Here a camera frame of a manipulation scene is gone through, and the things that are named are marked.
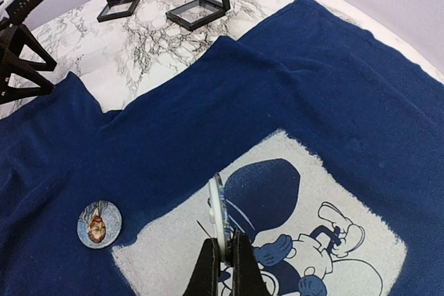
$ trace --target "marble surface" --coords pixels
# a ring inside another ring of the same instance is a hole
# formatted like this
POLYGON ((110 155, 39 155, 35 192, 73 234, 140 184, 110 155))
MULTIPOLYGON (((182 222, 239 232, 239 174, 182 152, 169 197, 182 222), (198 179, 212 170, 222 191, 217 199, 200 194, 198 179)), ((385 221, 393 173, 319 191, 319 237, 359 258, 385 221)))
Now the marble surface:
MULTIPOLYGON (((265 17, 293 0, 230 0, 226 17, 190 33, 167 21, 165 12, 191 0, 140 0, 132 17, 98 23, 105 0, 92 0, 33 31, 58 61, 53 73, 60 82, 68 71, 81 77, 103 111, 122 109, 139 95, 161 85, 198 59, 219 35, 241 37, 265 17)), ((444 76, 412 46, 344 0, 316 0, 342 19, 370 30, 441 82, 444 76)), ((35 60, 25 50, 23 58, 35 60)), ((14 87, 28 87, 21 78, 14 87)), ((0 118, 30 99, 0 105, 0 118)))

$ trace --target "printed patch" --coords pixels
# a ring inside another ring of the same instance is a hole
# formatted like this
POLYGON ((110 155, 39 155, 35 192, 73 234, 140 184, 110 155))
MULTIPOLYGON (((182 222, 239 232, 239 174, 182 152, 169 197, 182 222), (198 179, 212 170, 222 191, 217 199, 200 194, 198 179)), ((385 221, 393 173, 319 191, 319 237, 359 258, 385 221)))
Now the printed patch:
MULTIPOLYGON (((249 235, 271 295, 388 295, 407 254, 404 242, 285 132, 220 175, 230 224, 249 235)), ((197 221, 214 235, 208 209, 205 187, 145 226, 134 244, 113 248, 138 295, 183 294, 207 238, 197 221)), ((231 292, 231 274, 221 273, 222 296, 231 292)))

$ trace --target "cartoon character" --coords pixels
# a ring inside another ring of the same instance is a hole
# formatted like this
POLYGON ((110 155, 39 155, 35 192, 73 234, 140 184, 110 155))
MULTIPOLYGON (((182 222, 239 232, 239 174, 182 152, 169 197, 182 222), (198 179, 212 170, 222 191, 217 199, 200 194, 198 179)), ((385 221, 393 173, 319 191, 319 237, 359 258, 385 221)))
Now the cartoon character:
MULTIPOLYGON (((334 285, 334 279, 327 279, 328 276, 344 267, 365 265, 360 270, 366 272, 375 291, 363 295, 379 296, 382 280, 377 271, 365 261, 343 260, 363 243, 364 229, 329 202, 322 203, 318 210, 318 217, 325 224, 309 234, 299 233, 296 239, 280 234, 272 243, 257 244, 259 233, 288 221, 298 202, 299 184, 299 172, 285 159, 246 165, 225 183, 230 224, 250 237, 270 294, 327 296, 330 287, 326 281, 334 285)), ((229 270, 221 273, 222 295, 230 294, 230 278, 229 270)))
POLYGON ((88 224, 88 237, 94 243, 100 243, 106 236, 106 225, 102 214, 108 207, 108 202, 98 201, 84 210, 80 220, 88 224))

